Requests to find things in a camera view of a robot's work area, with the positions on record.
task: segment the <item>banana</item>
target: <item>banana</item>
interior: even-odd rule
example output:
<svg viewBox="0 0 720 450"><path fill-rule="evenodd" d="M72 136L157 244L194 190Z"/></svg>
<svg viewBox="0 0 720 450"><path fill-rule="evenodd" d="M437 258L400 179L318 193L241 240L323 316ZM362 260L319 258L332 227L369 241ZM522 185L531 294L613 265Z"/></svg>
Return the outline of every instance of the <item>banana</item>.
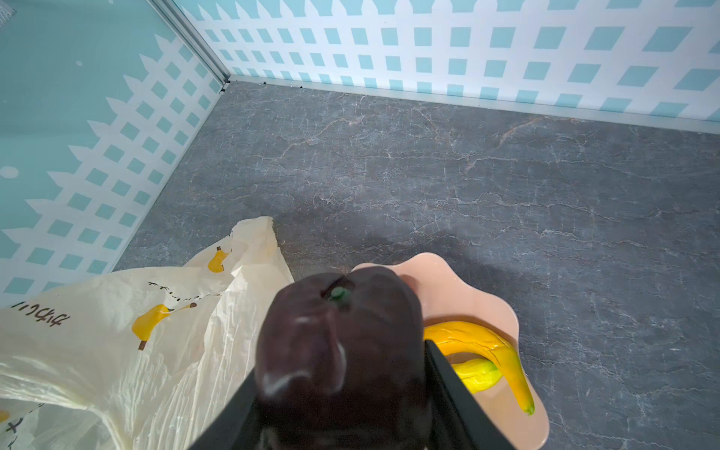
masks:
<svg viewBox="0 0 720 450"><path fill-rule="evenodd" d="M474 353L491 360L500 370L520 408L528 415L535 402L525 380L520 356L512 345L486 327L469 322L445 322L425 328L425 339L433 341L443 355Z"/></svg>
<svg viewBox="0 0 720 450"><path fill-rule="evenodd" d="M490 389L503 376L492 361L485 358L453 364L452 368L471 394Z"/></svg>
<svg viewBox="0 0 720 450"><path fill-rule="evenodd" d="M219 246L215 250L217 250L217 253L207 264L207 268L210 269L211 272L219 274L220 272L225 270L225 268L222 266L222 261L228 257L229 253L222 251L221 247Z"/></svg>

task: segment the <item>white plastic bag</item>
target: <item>white plastic bag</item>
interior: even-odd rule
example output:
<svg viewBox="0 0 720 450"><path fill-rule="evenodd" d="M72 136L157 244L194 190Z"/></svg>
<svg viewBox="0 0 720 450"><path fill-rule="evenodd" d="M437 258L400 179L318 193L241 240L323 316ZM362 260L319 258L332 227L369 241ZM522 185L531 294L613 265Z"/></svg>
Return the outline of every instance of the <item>white plastic bag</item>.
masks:
<svg viewBox="0 0 720 450"><path fill-rule="evenodd" d="M0 397L90 411L118 449L185 449L252 369L267 308L290 283L272 219L260 217L185 267L53 289L0 315ZM87 417L75 419L89 430ZM56 419L35 438L66 426ZM78 448L77 436L55 434L47 448Z"/></svg>

